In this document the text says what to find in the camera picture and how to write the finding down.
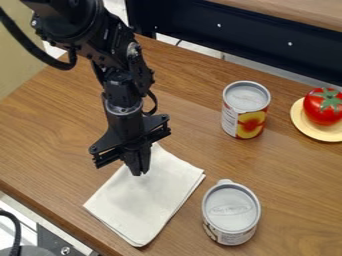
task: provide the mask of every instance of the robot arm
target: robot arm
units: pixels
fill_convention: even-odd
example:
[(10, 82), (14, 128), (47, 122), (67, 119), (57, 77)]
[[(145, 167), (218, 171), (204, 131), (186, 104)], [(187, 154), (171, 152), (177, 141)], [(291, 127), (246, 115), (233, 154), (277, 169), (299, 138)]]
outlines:
[[(102, 0), (21, 2), (34, 11), (31, 25), (37, 35), (69, 52), (70, 64), (47, 63), (67, 70), (76, 64), (76, 54), (84, 56), (103, 86), (108, 130), (89, 148), (96, 167), (121, 159), (133, 175), (145, 174), (152, 143), (170, 135), (169, 116), (153, 115), (157, 109), (157, 99), (150, 91), (153, 71), (147, 67), (131, 29), (109, 13)], [(147, 95), (156, 104), (149, 113), (142, 110)]]

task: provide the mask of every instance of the yellow plate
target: yellow plate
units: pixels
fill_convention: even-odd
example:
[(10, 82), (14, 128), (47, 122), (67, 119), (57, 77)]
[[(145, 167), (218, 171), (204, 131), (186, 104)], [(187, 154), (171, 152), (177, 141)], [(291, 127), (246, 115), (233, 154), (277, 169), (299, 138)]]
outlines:
[(342, 121), (332, 126), (322, 126), (311, 122), (303, 109), (304, 98), (297, 100), (291, 108), (293, 124), (305, 135), (326, 142), (342, 141)]

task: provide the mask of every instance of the white napkin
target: white napkin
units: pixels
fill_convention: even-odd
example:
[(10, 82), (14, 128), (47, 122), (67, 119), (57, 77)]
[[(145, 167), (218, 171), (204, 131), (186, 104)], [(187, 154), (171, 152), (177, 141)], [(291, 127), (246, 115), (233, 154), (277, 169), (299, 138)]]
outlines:
[(123, 165), (84, 207), (128, 243), (141, 247), (194, 192), (205, 178), (203, 172), (155, 143), (146, 175), (134, 177)]

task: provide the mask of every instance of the open can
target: open can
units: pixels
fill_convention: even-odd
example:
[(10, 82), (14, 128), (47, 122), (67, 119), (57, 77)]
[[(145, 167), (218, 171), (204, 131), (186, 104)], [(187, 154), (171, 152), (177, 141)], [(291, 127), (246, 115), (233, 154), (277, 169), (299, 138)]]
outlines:
[(239, 139), (260, 135), (271, 102), (267, 88), (252, 81), (238, 81), (223, 91), (222, 128)]
[(203, 228), (212, 240), (223, 245), (239, 245), (254, 235), (261, 207), (250, 189), (225, 179), (205, 194), (202, 213)]

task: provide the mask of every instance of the black cable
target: black cable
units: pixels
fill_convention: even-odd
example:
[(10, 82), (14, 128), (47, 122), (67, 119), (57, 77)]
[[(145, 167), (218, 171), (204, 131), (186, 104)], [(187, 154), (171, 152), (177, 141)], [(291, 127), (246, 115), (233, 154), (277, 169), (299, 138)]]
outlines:
[(157, 112), (157, 110), (158, 110), (158, 99), (157, 99), (157, 97), (156, 97), (156, 95), (154, 95), (154, 93), (151, 91), (151, 90), (149, 90), (148, 92), (147, 92), (147, 95), (152, 99), (152, 101), (154, 102), (154, 108), (152, 108), (150, 111), (148, 111), (148, 112), (144, 112), (143, 111), (143, 114), (145, 115), (145, 116), (152, 116), (154, 113), (156, 113)]
[(9, 218), (15, 227), (15, 236), (13, 241), (13, 246), (11, 252), (8, 256), (20, 256), (20, 241), (21, 241), (21, 226), (20, 222), (12, 213), (0, 210), (0, 216), (5, 216)]
[(178, 46), (182, 41), (183, 41), (182, 39), (179, 39), (175, 45)]
[(0, 7), (0, 20), (4, 24), (5, 28), (8, 32), (33, 56), (37, 59), (41, 60), (42, 62), (60, 69), (60, 70), (70, 70), (75, 67), (77, 63), (77, 55), (75, 49), (70, 49), (69, 53), (69, 62), (65, 63), (59, 61), (46, 52), (41, 50), (37, 45), (35, 45), (30, 38), (28, 38), (23, 31), (15, 24), (15, 22), (6, 14), (6, 12)]

